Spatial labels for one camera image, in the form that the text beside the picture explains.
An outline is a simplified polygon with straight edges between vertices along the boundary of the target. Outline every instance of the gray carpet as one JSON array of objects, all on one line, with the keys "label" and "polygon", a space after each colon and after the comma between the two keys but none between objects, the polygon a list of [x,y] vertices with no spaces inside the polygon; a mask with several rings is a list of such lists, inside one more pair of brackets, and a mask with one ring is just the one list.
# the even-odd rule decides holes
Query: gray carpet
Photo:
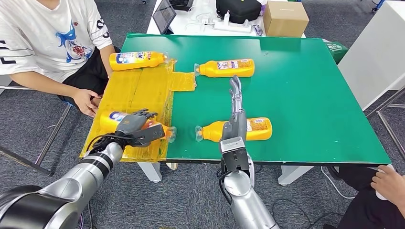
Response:
[{"label": "gray carpet", "polygon": [[[154,1],[143,5],[140,0],[98,0],[97,4],[114,44],[120,47],[127,32],[146,32]],[[348,47],[373,16],[370,13],[373,4],[369,0],[304,0],[304,6],[310,18],[308,37],[340,41]],[[64,106],[53,95],[4,92],[0,95],[0,144],[34,161]],[[405,145],[405,110],[387,108],[384,114]],[[2,157],[0,193],[19,185],[46,186],[60,178],[77,163],[91,122],[76,109],[71,110],[43,162],[45,168],[54,172],[52,177],[44,177]],[[404,161],[378,117],[371,118],[370,123],[394,166],[405,174]],[[162,166],[163,181],[155,184],[148,181],[138,165],[121,163],[91,201],[96,226],[99,229],[234,229],[232,213],[217,186],[217,169],[217,165],[182,164],[171,171]],[[286,187],[277,184],[280,174],[278,166],[263,166],[256,175],[255,190],[270,210],[280,198],[298,205],[282,200],[274,206],[275,218],[284,229],[309,226],[298,207],[313,222],[328,212],[344,213],[350,202],[337,194],[319,167]],[[355,194],[344,183],[336,183],[345,195]],[[313,228],[320,229],[325,222],[336,226],[339,220],[339,216],[328,216]]]}]

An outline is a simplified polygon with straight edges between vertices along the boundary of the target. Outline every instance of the black bag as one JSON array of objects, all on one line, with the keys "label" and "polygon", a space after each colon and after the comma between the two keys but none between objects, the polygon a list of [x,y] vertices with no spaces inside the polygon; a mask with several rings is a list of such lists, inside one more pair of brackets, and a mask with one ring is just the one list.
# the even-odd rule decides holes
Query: black bag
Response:
[{"label": "black bag", "polygon": [[218,15],[224,18],[229,10],[229,21],[238,24],[258,18],[261,8],[262,4],[257,0],[216,0]]}]

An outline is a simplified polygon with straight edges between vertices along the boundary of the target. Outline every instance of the human hand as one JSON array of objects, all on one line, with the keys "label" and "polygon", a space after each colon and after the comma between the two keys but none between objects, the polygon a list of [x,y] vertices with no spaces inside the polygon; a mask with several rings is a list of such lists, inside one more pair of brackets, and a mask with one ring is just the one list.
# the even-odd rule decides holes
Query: human hand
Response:
[{"label": "human hand", "polygon": [[401,176],[388,166],[379,166],[383,172],[373,177],[371,187],[398,208],[405,206],[405,176]]},{"label": "human hand", "polygon": [[92,96],[94,96],[94,98],[100,98],[100,96],[93,91],[87,89],[77,89],[72,98],[82,113],[94,118],[98,107],[91,102],[90,98]]}]

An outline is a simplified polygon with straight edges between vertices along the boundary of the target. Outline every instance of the chair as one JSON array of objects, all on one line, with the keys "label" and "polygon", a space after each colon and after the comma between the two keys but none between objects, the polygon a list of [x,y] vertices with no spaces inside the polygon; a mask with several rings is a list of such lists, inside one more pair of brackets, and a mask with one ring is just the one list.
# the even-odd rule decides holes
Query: chair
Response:
[{"label": "chair", "polygon": [[382,104],[380,104],[377,108],[375,108],[373,111],[371,111],[366,117],[371,117],[374,114],[377,114],[378,117],[380,117],[381,121],[383,122],[385,128],[387,129],[388,133],[390,134],[392,140],[395,142],[396,147],[398,147],[402,158],[405,159],[405,149],[401,145],[401,143],[398,140],[398,137],[395,135],[394,131],[392,130],[391,126],[388,124],[388,121],[384,117],[384,115],[381,113],[382,109],[385,107],[396,107],[396,108],[405,108],[405,104],[393,104],[397,98],[401,97],[402,95],[405,94],[405,86],[398,90],[395,94],[393,94],[391,97],[389,97],[387,100],[385,100]]},{"label": "chair", "polygon": [[[31,88],[26,88],[26,87],[20,87],[20,86],[4,86],[4,85],[0,85],[0,89],[6,89],[6,90],[33,90]],[[45,146],[43,147],[41,153],[38,155],[37,160],[35,161],[35,163],[31,162],[30,160],[0,146],[0,155],[3,155],[11,160],[14,160],[18,163],[20,163],[23,166],[27,166],[27,167],[31,167],[33,169],[35,169],[36,171],[49,176],[51,174],[51,172],[48,169],[45,169],[43,167],[41,167],[41,163],[44,159],[44,157],[46,156],[46,153],[48,153],[49,148],[52,145],[52,142],[54,141],[54,139],[56,138],[56,135],[58,134],[67,114],[69,113],[71,105],[68,104],[64,110],[64,112],[62,113],[62,116],[59,118],[58,123],[56,124],[55,128],[53,129],[51,135],[49,136],[48,140],[45,143]]]}]

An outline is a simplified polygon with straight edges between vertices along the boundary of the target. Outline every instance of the tablet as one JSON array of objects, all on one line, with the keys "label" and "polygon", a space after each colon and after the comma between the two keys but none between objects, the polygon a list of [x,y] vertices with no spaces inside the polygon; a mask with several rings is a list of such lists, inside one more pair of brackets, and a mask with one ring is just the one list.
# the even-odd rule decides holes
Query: tablet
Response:
[{"label": "tablet", "polygon": [[162,0],[152,17],[161,34],[173,34],[168,28],[175,16],[176,11],[169,1]]}]

